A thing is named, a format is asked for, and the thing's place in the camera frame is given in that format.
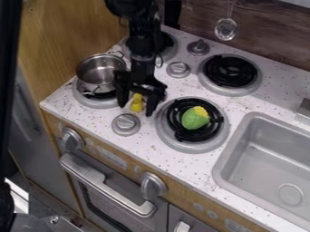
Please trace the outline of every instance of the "yellow toy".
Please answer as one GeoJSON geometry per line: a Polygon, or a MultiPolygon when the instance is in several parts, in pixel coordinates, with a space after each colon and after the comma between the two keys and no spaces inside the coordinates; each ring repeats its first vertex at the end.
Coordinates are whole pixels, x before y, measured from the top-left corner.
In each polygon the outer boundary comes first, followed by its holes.
{"type": "Polygon", "coordinates": [[[143,97],[139,93],[134,93],[131,102],[131,111],[143,111],[143,97]]]}

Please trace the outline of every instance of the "drain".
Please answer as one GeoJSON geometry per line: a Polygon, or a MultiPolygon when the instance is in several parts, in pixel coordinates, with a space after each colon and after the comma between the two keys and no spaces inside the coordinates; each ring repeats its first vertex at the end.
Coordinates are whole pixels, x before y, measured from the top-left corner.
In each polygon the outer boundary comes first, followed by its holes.
{"type": "Polygon", "coordinates": [[[284,184],[280,186],[278,195],[288,206],[298,206],[303,201],[302,190],[292,184],[284,184]]]}

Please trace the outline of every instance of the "sink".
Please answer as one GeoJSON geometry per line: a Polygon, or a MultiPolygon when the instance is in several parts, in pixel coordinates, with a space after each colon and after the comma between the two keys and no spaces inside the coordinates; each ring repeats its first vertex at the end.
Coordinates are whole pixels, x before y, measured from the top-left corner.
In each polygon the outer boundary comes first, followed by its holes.
{"type": "Polygon", "coordinates": [[[251,112],[212,174],[223,189],[310,230],[309,131],[251,112]]]}

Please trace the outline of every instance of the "toy stove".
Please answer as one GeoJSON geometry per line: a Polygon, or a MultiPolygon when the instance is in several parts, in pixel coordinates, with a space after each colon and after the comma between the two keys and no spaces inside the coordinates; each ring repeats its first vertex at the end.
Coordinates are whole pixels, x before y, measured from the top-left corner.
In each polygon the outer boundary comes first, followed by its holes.
{"type": "MultiPolygon", "coordinates": [[[[122,41],[121,49],[130,57],[128,39],[122,41]]],[[[178,52],[178,43],[173,35],[163,33],[161,58],[167,63],[178,52]]],[[[208,57],[209,46],[202,40],[188,44],[191,55],[206,55],[199,65],[197,77],[207,91],[229,97],[239,97],[257,90],[262,82],[262,72],[251,61],[234,54],[217,54],[208,57]]],[[[167,75],[173,78],[186,78],[192,67],[183,62],[167,65],[167,75]]],[[[115,91],[89,94],[76,78],[73,82],[75,99],[91,108],[110,109],[117,107],[115,91]]],[[[216,103],[195,96],[177,98],[168,101],[158,109],[154,119],[156,132],[160,139],[174,150],[200,154],[220,147],[229,134],[229,119],[216,103]],[[209,123],[196,130],[187,130],[182,126],[182,115],[190,108],[202,107],[209,116],[209,123]]],[[[111,122],[113,131],[119,136],[131,136],[140,129],[140,119],[133,114],[119,115],[111,122]]]]}

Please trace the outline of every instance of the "green toy vegetable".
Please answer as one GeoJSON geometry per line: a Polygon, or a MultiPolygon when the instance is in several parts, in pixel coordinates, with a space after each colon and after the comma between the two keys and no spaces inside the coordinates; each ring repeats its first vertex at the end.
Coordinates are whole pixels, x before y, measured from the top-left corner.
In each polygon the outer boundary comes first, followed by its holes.
{"type": "Polygon", "coordinates": [[[201,106],[195,106],[185,111],[181,117],[181,124],[187,130],[196,130],[210,122],[207,111],[201,106]]]}

